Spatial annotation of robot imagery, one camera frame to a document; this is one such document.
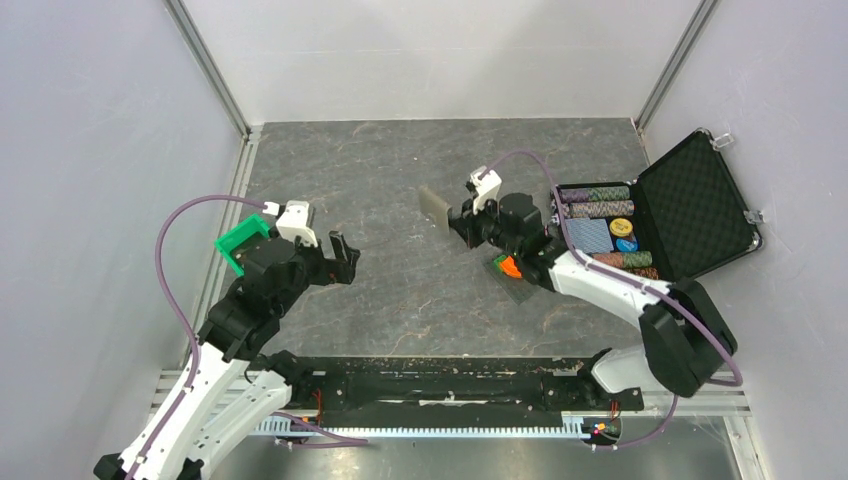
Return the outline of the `grey card holder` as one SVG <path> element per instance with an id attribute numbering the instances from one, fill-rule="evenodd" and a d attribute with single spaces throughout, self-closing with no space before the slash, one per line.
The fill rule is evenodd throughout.
<path id="1" fill-rule="evenodd" d="M 439 232 L 448 234 L 451 205 L 426 185 L 418 188 L 418 200 L 421 213 Z"/>

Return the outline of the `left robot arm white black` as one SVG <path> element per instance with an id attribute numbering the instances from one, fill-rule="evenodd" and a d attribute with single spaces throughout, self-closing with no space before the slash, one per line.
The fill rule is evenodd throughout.
<path id="1" fill-rule="evenodd" d="M 129 447 L 97 462 L 96 478 L 200 479 L 273 410 L 312 399 L 308 363 L 261 351 L 309 287 L 353 282 L 360 251 L 338 231 L 330 241 L 331 258 L 299 235 L 255 233 L 236 247 L 242 273 L 209 310 L 178 385 Z"/>

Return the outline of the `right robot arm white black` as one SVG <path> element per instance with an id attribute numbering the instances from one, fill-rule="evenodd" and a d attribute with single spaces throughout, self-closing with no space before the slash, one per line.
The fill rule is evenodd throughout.
<path id="1" fill-rule="evenodd" d="M 602 408 L 617 394 L 656 387 L 690 398 L 715 373 L 728 366 L 741 375 L 732 357 L 738 342 L 704 287 L 684 278 L 675 283 L 651 280 L 611 268 L 551 235 L 531 196 L 512 193 L 484 203 L 466 200 L 432 212 L 443 231 L 457 233 L 466 245 L 489 244 L 512 257 L 521 278 L 533 285 L 576 297 L 634 326 L 640 344 L 608 348 L 583 367 L 577 382 L 580 400 Z"/>

